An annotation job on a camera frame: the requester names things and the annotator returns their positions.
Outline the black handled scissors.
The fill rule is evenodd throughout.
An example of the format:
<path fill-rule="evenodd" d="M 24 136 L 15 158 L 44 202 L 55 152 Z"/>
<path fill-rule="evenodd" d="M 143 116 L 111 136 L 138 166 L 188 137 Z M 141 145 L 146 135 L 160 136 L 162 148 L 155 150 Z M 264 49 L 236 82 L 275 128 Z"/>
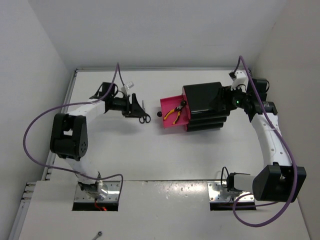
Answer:
<path fill-rule="evenodd" d="M 142 100 L 142 109 L 144 110 L 144 112 L 146 112 L 144 100 Z M 148 124 L 150 122 L 151 122 L 151 117 L 148 114 L 139 118 L 140 124 Z"/>

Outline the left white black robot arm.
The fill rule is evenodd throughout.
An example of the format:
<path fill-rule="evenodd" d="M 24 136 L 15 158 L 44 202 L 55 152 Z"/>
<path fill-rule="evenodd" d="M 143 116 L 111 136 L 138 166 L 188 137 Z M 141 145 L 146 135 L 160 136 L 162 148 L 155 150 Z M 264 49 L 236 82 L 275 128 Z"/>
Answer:
<path fill-rule="evenodd" d="M 93 167 L 87 153 L 88 125 L 109 110 L 120 111 L 126 118 L 138 118 L 140 123 L 149 123 L 151 120 L 135 93 L 117 97 L 118 92 L 117 85 L 103 82 L 90 97 L 89 104 L 67 113 L 57 113 L 53 119 L 51 152 L 68 163 L 81 191 L 95 200 L 106 199 L 108 189 L 103 186 L 101 174 Z"/>

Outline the pink top drawer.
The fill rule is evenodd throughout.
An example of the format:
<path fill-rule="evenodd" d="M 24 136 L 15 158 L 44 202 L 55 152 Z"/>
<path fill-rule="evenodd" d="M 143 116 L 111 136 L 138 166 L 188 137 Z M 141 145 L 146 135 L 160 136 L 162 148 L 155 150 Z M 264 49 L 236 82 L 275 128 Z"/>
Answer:
<path fill-rule="evenodd" d="M 187 104 L 188 104 L 187 98 L 184 94 L 182 94 L 180 105 L 184 108 L 185 106 L 187 106 Z"/>

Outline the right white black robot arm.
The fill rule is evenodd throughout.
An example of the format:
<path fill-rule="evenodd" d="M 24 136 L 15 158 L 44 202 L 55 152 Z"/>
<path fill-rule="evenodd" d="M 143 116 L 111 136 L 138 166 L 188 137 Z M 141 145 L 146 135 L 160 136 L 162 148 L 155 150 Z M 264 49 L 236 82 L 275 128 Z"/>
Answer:
<path fill-rule="evenodd" d="M 210 102 L 218 113 L 223 110 L 243 109 L 254 128 L 263 157 L 263 169 L 252 176 L 247 173 L 232 172 L 226 179 L 229 192 L 248 192 L 258 201 L 294 202 L 307 177 L 304 167 L 293 167 L 278 125 L 278 111 L 272 101 L 265 101 L 266 93 L 249 92 L 241 88 L 218 85 L 217 94 Z"/>

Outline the black drawer cabinet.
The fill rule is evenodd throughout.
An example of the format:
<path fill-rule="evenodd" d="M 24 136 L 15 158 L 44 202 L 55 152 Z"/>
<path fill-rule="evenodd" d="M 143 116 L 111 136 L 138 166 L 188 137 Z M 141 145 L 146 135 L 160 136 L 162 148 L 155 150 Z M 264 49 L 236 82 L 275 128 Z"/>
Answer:
<path fill-rule="evenodd" d="M 190 84 L 182 87 L 182 94 L 186 96 L 189 110 L 189 132 L 220 129 L 224 126 L 230 112 L 215 111 L 210 106 L 221 87 L 220 82 Z"/>

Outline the pink drawer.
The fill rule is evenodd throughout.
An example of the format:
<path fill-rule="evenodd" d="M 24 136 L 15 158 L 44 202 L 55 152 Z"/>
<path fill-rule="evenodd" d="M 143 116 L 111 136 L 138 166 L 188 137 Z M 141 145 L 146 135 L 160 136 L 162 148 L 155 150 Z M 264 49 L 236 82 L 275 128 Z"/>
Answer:
<path fill-rule="evenodd" d="M 185 106 L 187 106 L 187 104 L 188 104 L 187 98 L 184 94 L 182 94 L 180 105 L 184 108 Z"/>
<path fill-rule="evenodd" d="M 166 97 L 160 99 L 160 108 L 162 114 L 162 125 L 165 129 L 173 127 L 184 127 L 189 123 L 188 105 L 182 107 L 181 95 Z"/>
<path fill-rule="evenodd" d="M 186 132 L 190 132 L 190 131 L 189 131 L 189 125 L 188 125 L 188 124 L 185 125 L 185 131 L 186 131 Z"/>

